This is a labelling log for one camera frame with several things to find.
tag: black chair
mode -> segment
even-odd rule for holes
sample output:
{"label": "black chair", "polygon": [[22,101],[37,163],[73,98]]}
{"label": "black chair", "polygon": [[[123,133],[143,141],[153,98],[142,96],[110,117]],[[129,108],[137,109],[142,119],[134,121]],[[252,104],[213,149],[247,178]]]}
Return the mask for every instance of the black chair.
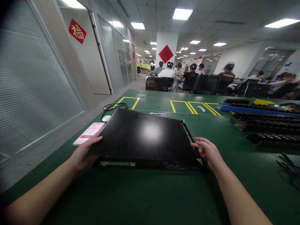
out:
{"label": "black chair", "polygon": [[248,79],[244,83],[242,83],[237,89],[233,90],[233,92],[236,94],[236,96],[237,95],[244,95],[248,84],[256,84],[257,82],[259,82],[259,80]]}
{"label": "black chair", "polygon": [[210,75],[198,75],[193,87],[194,94],[216,95],[220,77]]}
{"label": "black chair", "polygon": [[172,88],[173,84],[174,84],[174,78],[171,78],[171,77],[164,77],[164,78],[168,79],[168,81],[169,81],[169,88]]}
{"label": "black chair", "polygon": [[185,78],[180,92],[182,91],[191,92],[193,90],[194,84],[195,84],[195,78]]}
{"label": "black chair", "polygon": [[269,95],[270,98],[283,98],[287,93],[290,93],[295,87],[297,87],[299,84],[294,83],[288,83],[286,85],[283,85],[281,88],[279,88],[277,91],[275,91],[274,94]]}
{"label": "black chair", "polygon": [[267,84],[248,84],[245,90],[245,98],[267,98],[270,86]]}
{"label": "black chair", "polygon": [[140,68],[140,66],[137,67],[137,75],[140,77],[141,75],[139,75],[138,73],[141,73],[141,68]]}
{"label": "black chair", "polygon": [[220,81],[217,93],[225,93],[227,94],[228,85],[230,85],[233,81]]}
{"label": "black chair", "polygon": [[165,77],[147,77],[145,90],[167,92],[169,90],[169,80]]}

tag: white computer mouse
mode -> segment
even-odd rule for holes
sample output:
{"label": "white computer mouse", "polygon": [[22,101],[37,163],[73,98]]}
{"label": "white computer mouse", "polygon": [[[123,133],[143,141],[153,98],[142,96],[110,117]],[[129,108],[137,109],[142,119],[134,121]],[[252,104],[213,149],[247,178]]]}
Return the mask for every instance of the white computer mouse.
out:
{"label": "white computer mouse", "polygon": [[106,115],[106,116],[104,116],[104,117],[102,118],[102,121],[103,121],[103,122],[107,122],[107,121],[109,121],[109,119],[110,119],[111,117],[112,117],[112,116]]}

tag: white pillar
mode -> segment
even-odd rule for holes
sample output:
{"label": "white pillar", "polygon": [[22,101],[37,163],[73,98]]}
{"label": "white pillar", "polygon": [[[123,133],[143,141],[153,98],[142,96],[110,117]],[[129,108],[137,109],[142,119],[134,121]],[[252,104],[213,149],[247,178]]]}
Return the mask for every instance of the white pillar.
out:
{"label": "white pillar", "polygon": [[156,65],[158,65],[158,62],[163,61],[162,58],[159,56],[159,53],[165,48],[166,45],[168,45],[171,52],[173,53],[173,56],[168,61],[174,63],[176,48],[177,48],[177,42],[178,42],[178,36],[179,36],[179,33],[157,32],[156,57],[155,57]]}

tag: smartphone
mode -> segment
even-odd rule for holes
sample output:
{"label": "smartphone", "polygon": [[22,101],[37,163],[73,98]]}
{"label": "smartphone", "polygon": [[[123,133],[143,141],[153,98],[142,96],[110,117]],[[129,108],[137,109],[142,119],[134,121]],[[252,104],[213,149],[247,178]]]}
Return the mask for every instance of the smartphone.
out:
{"label": "smartphone", "polygon": [[92,137],[95,133],[97,133],[102,127],[104,127],[105,123],[92,123],[82,135],[77,138],[77,140],[73,143],[74,146],[79,146],[85,141],[87,141],[90,137]]}

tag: green workbench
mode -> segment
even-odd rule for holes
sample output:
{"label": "green workbench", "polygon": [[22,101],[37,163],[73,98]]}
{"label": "green workbench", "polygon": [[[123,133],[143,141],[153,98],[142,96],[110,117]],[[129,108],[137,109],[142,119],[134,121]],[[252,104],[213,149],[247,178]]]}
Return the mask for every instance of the green workbench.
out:
{"label": "green workbench", "polygon": [[[297,155],[298,151],[254,148],[245,140],[247,133],[234,126],[232,113],[216,108],[226,98],[128,90],[116,102],[127,103],[129,109],[139,112],[162,112],[169,118],[184,120],[193,137],[205,137],[218,147],[274,225],[300,224],[300,191],[289,183],[288,174],[275,161],[279,153]],[[206,111],[197,108],[199,105]],[[100,118],[91,123],[100,122]],[[90,124],[6,191],[8,203],[67,160],[76,149],[72,143]],[[87,168],[43,224],[230,224],[214,174],[205,168],[201,172]]]}

